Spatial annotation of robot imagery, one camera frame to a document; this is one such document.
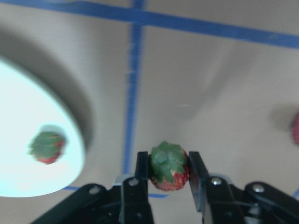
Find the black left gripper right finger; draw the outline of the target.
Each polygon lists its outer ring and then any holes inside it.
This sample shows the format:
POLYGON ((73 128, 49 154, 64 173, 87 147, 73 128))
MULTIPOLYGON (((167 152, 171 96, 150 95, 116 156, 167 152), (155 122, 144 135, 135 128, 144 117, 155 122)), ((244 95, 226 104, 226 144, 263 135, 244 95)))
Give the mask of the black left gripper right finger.
POLYGON ((203 211, 204 190, 203 184, 209 177, 209 172, 199 154, 199 152, 190 151, 189 154, 189 185, 197 212, 203 211))

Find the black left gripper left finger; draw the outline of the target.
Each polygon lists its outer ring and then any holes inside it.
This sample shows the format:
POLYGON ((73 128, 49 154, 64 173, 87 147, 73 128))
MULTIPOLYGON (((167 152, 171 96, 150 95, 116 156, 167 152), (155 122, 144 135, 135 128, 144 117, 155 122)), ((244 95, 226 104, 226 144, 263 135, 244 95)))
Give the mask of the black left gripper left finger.
POLYGON ((138 152, 135 167, 135 177, 148 184, 149 179, 149 155, 148 152, 138 152))

